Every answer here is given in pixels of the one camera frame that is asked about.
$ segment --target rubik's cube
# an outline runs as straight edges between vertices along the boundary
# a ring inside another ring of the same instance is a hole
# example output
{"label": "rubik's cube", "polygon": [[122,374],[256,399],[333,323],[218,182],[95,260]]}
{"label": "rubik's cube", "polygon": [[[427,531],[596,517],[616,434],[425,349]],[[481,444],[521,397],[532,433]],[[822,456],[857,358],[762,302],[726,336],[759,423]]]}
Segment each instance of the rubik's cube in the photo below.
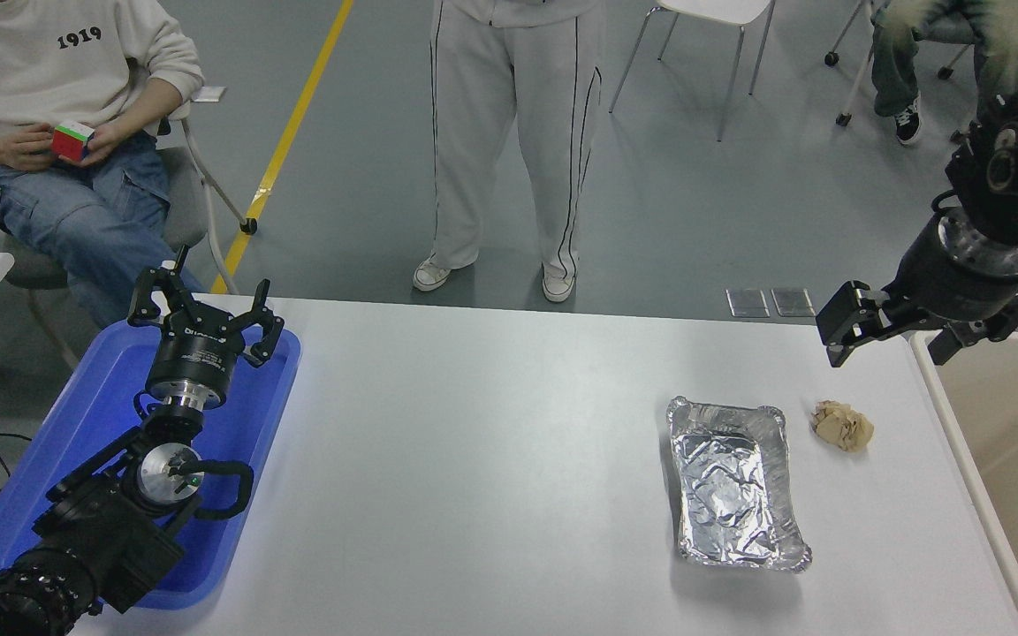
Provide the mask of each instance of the rubik's cube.
{"label": "rubik's cube", "polygon": [[81,161],[89,156],[93,129],[77,121],[62,121],[53,129],[52,150],[57,156]]}

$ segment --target yellow floor line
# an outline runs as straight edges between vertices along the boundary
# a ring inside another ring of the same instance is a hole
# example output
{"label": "yellow floor line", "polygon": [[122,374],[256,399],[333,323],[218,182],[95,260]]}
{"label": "yellow floor line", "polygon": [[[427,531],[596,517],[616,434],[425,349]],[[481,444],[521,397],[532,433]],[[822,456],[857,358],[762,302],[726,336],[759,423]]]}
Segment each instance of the yellow floor line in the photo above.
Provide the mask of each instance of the yellow floor line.
{"label": "yellow floor line", "polygon": [[[282,137],[278,141],[278,148],[274,150],[274,157],[271,158],[270,165],[266,168],[266,174],[262,177],[262,184],[258,186],[258,192],[253,193],[250,209],[245,213],[247,218],[262,217],[262,210],[265,210],[266,200],[270,197],[272,190],[274,190],[274,182],[278,181],[278,174],[282,170],[285,157],[293,146],[293,139],[296,136],[296,132],[298,132],[300,120],[304,119],[304,113],[308,110],[308,104],[312,103],[312,96],[317,92],[317,83],[320,83],[320,76],[325,73],[325,67],[328,65],[328,57],[332,55],[332,48],[336,47],[336,41],[340,38],[340,32],[344,28],[348,11],[351,11],[351,3],[352,0],[344,0],[340,4],[340,11],[336,13],[336,20],[332,23],[332,27],[328,30],[325,45],[320,48],[320,54],[312,66],[312,72],[308,73],[308,79],[305,81],[303,90],[300,91],[300,97],[298,98],[298,103],[294,106],[290,121],[285,125]],[[225,259],[226,270],[230,272],[231,277],[233,277],[234,271],[238,269],[238,263],[241,263],[242,254],[249,244],[249,234],[239,232],[235,235],[234,242],[231,243],[230,250],[226,253]],[[211,287],[211,293],[226,293],[226,282],[223,281],[222,277],[215,278],[215,285]]]}

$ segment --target sleeve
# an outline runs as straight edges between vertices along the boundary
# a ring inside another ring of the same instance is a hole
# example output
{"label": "sleeve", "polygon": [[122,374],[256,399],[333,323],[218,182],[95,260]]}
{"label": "sleeve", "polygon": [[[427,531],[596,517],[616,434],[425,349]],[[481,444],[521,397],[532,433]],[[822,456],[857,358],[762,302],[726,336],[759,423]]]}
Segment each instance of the sleeve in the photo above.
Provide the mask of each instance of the sleeve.
{"label": "sleeve", "polygon": [[174,85],[183,101],[203,85],[203,69],[194,42],[183,36],[178,20],[155,0],[118,0],[117,28],[124,56]]}

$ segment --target white sweatshirt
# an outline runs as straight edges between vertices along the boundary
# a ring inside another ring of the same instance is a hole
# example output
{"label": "white sweatshirt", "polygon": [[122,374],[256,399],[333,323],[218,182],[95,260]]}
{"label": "white sweatshirt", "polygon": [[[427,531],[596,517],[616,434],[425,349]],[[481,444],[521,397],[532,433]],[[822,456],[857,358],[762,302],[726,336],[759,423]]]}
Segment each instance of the white sweatshirt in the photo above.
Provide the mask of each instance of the white sweatshirt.
{"label": "white sweatshirt", "polygon": [[528,27],[581,15],[602,0],[448,0],[494,27]]}
{"label": "white sweatshirt", "polygon": [[128,109],[147,77],[184,101],[203,85],[194,43],[157,1],[1,1],[0,134],[67,119],[96,128]]}

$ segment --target person's legs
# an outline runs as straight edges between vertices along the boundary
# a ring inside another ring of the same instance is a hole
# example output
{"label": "person's legs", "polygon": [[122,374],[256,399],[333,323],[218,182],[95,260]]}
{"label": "person's legs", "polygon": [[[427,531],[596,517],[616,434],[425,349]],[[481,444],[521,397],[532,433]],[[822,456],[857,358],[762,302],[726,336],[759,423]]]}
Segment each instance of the person's legs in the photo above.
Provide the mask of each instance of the person's legs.
{"label": "person's legs", "polygon": [[557,293],[547,286],[550,298],[566,298],[578,271],[576,222],[600,106],[603,21],[600,5],[560,23],[512,30],[509,39],[541,262],[546,279],[568,286]]}
{"label": "person's legs", "polygon": [[60,263],[73,297],[102,327],[128,313],[145,267],[174,256],[159,235],[166,173],[145,140],[118,150],[92,171],[58,166],[19,172],[0,165],[1,228]]}
{"label": "person's legs", "polygon": [[449,1],[435,4],[432,116],[435,134],[435,246],[444,270],[471,265],[482,215],[493,198],[494,166],[512,124],[513,68],[504,30],[480,23]]}
{"label": "person's legs", "polygon": [[874,64],[871,81],[878,94],[874,112],[883,117],[903,112],[917,98],[914,56],[917,42],[938,16],[959,0],[892,0],[874,17]]}
{"label": "person's legs", "polygon": [[1018,0],[965,0],[962,9],[981,41],[974,50],[977,113],[1018,91]]}

